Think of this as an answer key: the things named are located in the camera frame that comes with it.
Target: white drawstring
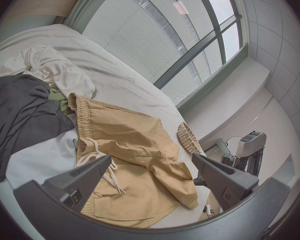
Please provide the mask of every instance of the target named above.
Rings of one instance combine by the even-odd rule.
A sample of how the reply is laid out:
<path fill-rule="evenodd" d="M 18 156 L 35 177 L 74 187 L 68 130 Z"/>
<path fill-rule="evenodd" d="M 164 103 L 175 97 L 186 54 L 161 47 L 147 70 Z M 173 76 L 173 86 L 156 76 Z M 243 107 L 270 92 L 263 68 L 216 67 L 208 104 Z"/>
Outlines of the white drawstring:
<path fill-rule="evenodd" d="M 81 165 L 84 165 L 91 157 L 95 157 L 96 159 L 97 158 L 100 158 L 102 156 L 106 156 L 106 154 L 100 152 L 98 150 L 98 147 L 99 147 L 99 144 L 96 140 L 92 139 L 92 138 L 86 138 L 87 140 L 89 141 L 92 141 L 93 144 L 94 144 L 94 148 L 95 148 L 95 151 L 92 151 L 88 154 L 85 154 L 84 156 L 82 156 L 79 161 L 77 162 L 77 167 L 78 166 L 81 166 Z M 121 194 L 121 191 L 125 194 L 126 192 L 124 190 L 122 190 L 120 187 L 119 187 L 119 184 L 118 184 L 118 180 L 114 174 L 114 172 L 112 170 L 116 170 L 118 169 L 117 165 L 115 164 L 115 162 L 111 159 L 111 164 L 110 166 L 108 167 L 108 171 L 110 173 L 110 176 L 111 178 L 109 178 L 108 176 L 106 176 L 105 174 L 103 175 L 103 177 L 105 178 L 105 180 L 107 182 L 109 182 L 112 186 L 116 187 L 119 194 Z"/>

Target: white power strip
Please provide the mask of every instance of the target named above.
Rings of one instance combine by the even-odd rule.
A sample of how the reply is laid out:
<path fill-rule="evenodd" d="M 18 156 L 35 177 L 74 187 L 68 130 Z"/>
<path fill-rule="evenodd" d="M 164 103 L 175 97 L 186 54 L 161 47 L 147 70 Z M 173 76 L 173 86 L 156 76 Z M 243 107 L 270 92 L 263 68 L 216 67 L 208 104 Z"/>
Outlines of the white power strip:
<path fill-rule="evenodd" d="M 211 208 L 210 208 L 210 205 L 207 205 L 207 213 L 208 213 L 208 215 L 211 215 Z"/>

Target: woven basket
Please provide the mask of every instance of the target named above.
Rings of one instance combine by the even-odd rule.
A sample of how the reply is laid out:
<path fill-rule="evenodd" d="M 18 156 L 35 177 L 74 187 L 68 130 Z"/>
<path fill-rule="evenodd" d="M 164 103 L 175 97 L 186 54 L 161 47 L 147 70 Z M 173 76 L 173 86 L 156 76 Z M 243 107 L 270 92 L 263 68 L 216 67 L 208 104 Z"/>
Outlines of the woven basket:
<path fill-rule="evenodd" d="M 203 152 L 196 136 L 185 122 L 182 122 L 178 127 L 178 137 L 181 144 L 189 153 L 201 154 Z"/>

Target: wooden floor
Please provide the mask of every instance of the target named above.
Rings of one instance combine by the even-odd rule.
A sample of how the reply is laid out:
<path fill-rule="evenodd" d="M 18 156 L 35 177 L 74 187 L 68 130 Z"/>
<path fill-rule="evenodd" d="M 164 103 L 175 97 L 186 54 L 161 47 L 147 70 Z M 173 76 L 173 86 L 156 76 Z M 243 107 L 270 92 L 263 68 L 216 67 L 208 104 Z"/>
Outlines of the wooden floor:
<path fill-rule="evenodd" d="M 212 194 L 212 191 L 210 191 L 210 194 L 209 194 L 209 205 L 210 205 L 210 208 L 214 211 L 214 214 L 215 216 L 217 214 L 219 214 L 219 211 L 220 211 L 220 205 L 218 203 L 218 201 L 216 200 L 215 196 Z M 207 220 L 208 219 L 208 215 L 203 212 L 199 218 L 199 221 L 204 221 L 204 220 Z"/>

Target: green garment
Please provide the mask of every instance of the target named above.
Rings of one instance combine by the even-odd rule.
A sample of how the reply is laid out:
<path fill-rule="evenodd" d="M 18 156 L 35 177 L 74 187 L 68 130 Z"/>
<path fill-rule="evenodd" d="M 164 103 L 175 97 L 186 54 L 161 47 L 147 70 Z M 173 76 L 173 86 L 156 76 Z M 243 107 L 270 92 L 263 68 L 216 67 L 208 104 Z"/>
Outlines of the green garment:
<path fill-rule="evenodd" d="M 96 96 L 97 90 L 94 91 L 92 94 L 92 99 Z M 52 84 L 50 86 L 50 94 L 48 99 L 55 100 L 60 102 L 61 106 L 61 112 L 65 115 L 73 114 L 75 113 L 73 110 L 71 110 L 68 106 L 68 100 L 67 98 L 62 94 L 62 92 L 58 89 L 58 87 L 55 84 Z"/>

